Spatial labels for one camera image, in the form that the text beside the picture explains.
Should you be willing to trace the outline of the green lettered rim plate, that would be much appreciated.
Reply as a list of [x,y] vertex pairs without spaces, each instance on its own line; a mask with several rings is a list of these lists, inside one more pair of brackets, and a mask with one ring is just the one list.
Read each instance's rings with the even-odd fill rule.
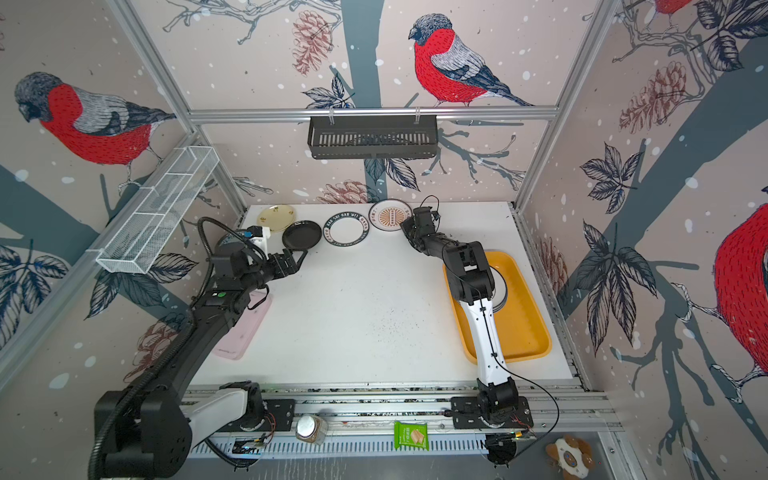
[[332,215],[323,226],[323,237],[332,246],[352,247],[364,241],[370,232],[368,219],[357,212]]

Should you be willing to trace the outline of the orange sunburst plate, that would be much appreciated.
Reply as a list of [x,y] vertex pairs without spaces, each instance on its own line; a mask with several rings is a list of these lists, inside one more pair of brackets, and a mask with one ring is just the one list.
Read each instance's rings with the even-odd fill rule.
[[397,199],[381,200],[373,204],[368,219],[373,227],[385,232],[396,232],[413,215],[411,207]]

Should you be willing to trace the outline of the white flower motif plate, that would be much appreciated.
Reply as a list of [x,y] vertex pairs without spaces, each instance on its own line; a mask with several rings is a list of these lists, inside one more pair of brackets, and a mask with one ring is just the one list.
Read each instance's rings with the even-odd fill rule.
[[492,297],[493,312],[500,312],[506,305],[508,300],[508,286],[505,278],[501,272],[495,267],[491,268],[491,273],[494,279],[494,289]]

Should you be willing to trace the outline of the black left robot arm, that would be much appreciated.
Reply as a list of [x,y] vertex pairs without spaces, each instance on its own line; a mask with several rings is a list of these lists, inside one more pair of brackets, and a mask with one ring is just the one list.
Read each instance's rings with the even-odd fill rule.
[[261,258],[250,245],[215,252],[213,277],[191,306],[189,325],[128,387],[97,402],[89,478],[169,478],[194,447],[229,423],[245,420],[275,430],[256,382],[227,383],[192,408],[182,400],[200,366],[247,310],[252,292],[298,273],[303,261],[289,249]]

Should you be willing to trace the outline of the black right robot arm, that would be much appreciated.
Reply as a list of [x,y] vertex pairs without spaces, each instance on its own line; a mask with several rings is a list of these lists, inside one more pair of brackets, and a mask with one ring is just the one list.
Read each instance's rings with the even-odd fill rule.
[[480,242],[450,238],[437,230],[438,220],[439,214],[432,208],[417,207],[401,230],[416,251],[443,262],[451,296],[467,315],[475,347],[480,416],[492,426],[501,425],[519,406],[519,393],[496,329],[491,266]]

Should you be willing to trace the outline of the yellow small plate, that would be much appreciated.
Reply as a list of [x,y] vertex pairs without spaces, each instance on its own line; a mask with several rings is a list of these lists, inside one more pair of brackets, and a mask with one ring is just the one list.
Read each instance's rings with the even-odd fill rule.
[[256,220],[260,227],[269,228],[271,232],[281,232],[296,221],[296,211],[290,205],[274,205],[263,209]]

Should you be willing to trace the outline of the black small plate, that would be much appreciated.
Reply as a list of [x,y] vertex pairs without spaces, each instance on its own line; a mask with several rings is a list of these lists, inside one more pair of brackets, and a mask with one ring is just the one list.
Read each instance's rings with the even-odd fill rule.
[[314,221],[301,220],[289,225],[282,235],[283,246],[292,251],[308,251],[323,237],[322,227]]

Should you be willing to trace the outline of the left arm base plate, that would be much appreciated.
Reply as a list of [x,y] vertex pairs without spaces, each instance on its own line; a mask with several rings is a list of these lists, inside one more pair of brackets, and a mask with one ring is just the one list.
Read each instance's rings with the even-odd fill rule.
[[217,433],[289,432],[296,402],[292,399],[266,399],[260,414],[248,412],[217,430]]

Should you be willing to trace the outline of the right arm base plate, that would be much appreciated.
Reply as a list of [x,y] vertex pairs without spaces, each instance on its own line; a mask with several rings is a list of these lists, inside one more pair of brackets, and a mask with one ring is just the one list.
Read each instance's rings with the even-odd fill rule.
[[496,412],[492,420],[485,419],[480,412],[476,397],[452,397],[451,407],[445,414],[452,419],[453,428],[467,429],[523,429],[533,428],[531,410],[528,399],[519,398],[517,407]]

